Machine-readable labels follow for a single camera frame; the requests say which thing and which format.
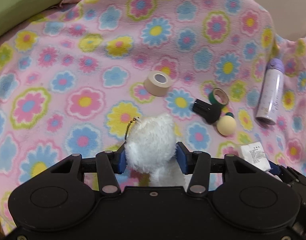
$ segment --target white tissue packet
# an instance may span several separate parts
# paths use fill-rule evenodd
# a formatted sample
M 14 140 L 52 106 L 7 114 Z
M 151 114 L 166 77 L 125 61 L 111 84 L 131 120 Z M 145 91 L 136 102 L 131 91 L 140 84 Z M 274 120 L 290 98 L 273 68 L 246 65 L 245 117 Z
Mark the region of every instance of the white tissue packet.
M 238 146 L 237 151 L 240 158 L 253 164 L 260 170 L 269 171 L 271 169 L 260 142 Z

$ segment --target white plush toy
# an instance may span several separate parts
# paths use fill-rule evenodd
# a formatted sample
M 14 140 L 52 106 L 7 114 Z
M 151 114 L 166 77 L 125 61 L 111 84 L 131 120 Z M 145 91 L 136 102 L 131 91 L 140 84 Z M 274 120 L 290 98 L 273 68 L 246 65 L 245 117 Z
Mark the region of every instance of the white plush toy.
M 127 164 L 138 172 L 149 173 L 151 187 L 185 187 L 175 144 L 174 122 L 169 114 L 137 120 L 126 138 Z

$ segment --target water bottle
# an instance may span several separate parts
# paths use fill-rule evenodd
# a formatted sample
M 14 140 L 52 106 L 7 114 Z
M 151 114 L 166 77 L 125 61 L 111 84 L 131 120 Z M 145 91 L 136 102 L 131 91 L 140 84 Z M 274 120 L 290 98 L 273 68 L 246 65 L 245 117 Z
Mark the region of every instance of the water bottle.
M 280 59 L 273 58 L 267 65 L 261 98 L 256 119 L 269 125 L 275 125 L 278 108 L 283 94 L 284 65 Z

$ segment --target black object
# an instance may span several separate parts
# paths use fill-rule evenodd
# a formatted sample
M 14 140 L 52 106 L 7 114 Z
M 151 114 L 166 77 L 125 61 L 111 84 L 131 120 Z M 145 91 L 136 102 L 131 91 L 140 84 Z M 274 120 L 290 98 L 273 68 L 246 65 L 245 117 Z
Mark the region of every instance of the black object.
M 5 240 L 302 239 L 292 229 L 302 208 L 296 189 L 235 155 L 211 158 L 178 142 L 180 168 L 193 173 L 187 192 L 126 187 L 121 193 L 112 167 L 124 171 L 124 152 L 122 146 L 95 158 L 71 155 L 19 186 L 9 198 L 17 228 Z M 100 191 L 83 183 L 87 172 L 97 172 Z M 210 173 L 222 173 L 215 191 L 208 191 Z
M 215 123 L 220 118 L 222 111 L 220 105 L 211 105 L 200 99 L 195 100 L 192 110 L 194 113 L 203 117 L 208 124 Z

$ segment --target floral blanket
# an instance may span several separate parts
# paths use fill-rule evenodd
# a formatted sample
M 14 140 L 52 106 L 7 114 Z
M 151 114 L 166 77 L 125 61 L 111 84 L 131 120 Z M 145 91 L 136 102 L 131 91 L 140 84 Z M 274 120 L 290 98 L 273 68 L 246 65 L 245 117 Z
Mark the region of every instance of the floral blanket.
M 175 133 L 191 150 L 213 157 L 236 144 L 261 141 L 267 157 L 306 175 L 306 38 L 275 35 L 269 13 L 252 0 L 64 0 L 60 9 L 32 17 L 0 38 L 0 217 L 10 192 L 74 153 L 93 157 L 117 149 L 134 116 L 170 113 Z M 275 126 L 254 113 L 265 66 L 280 57 L 286 68 Z M 165 97 L 147 93 L 151 70 L 174 84 Z M 237 131 L 223 137 L 194 114 L 223 89 Z M 126 170 L 121 187 L 147 176 Z M 97 187 L 96 177 L 85 181 Z M 210 188 L 221 183 L 211 176 Z

